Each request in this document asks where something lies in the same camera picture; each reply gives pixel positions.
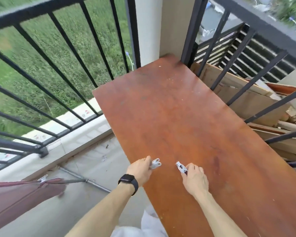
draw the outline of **hand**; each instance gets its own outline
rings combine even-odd
[[[208,180],[204,174],[202,167],[198,167],[193,163],[189,163],[186,168],[188,169],[187,175],[181,173],[183,178],[183,185],[186,190],[195,197],[196,193],[208,192]]]
[[[145,159],[139,159],[138,161],[132,163],[127,168],[126,174],[134,175],[139,187],[141,187],[149,180],[152,173],[152,170],[149,169],[150,163],[151,157],[148,155]]]

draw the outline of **grass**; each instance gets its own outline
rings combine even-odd
[[[0,11],[31,1],[35,0],[0,0]],[[87,0],[85,3],[113,75],[115,77],[123,75],[126,73],[125,64],[109,0]],[[115,6],[125,50],[131,52],[124,0],[115,0]],[[98,85],[102,85],[110,81],[110,76],[80,6],[75,4],[65,7],[55,11],[54,14],[95,82]],[[83,97],[87,100],[91,99],[93,97],[91,91],[95,87],[49,16],[39,16],[21,23],[21,26],[67,76]],[[68,107],[74,108],[82,103],[72,89],[13,27],[0,30],[0,51],[17,63]],[[1,60],[0,85],[53,117],[66,112],[65,108]],[[40,126],[49,121],[48,118],[1,93],[0,111],[35,126]],[[0,131],[23,135],[31,131],[31,129],[0,118]]]

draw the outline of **wooden tabletop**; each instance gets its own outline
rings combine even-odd
[[[168,235],[213,236],[175,163],[204,168],[248,237],[296,237],[296,172],[173,55],[93,91],[130,162],[160,158],[145,191]]]

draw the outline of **person's left hand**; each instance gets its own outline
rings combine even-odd
[[[150,163],[151,157],[148,155],[146,158],[139,159],[138,161],[132,163],[127,168],[126,174],[134,175],[139,187],[141,187],[149,180],[152,173],[152,170],[149,169]]]

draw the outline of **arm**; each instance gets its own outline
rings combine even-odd
[[[246,237],[245,233],[216,203],[208,191],[208,180],[202,167],[192,163],[187,166],[188,173],[182,174],[186,190],[193,195],[202,208],[215,237]]]
[[[150,178],[150,162],[151,158],[147,156],[146,159],[139,159],[132,163],[126,171],[126,174],[134,175],[139,187]],[[110,194],[76,223],[66,237],[110,237],[134,191],[132,184],[119,183]]]

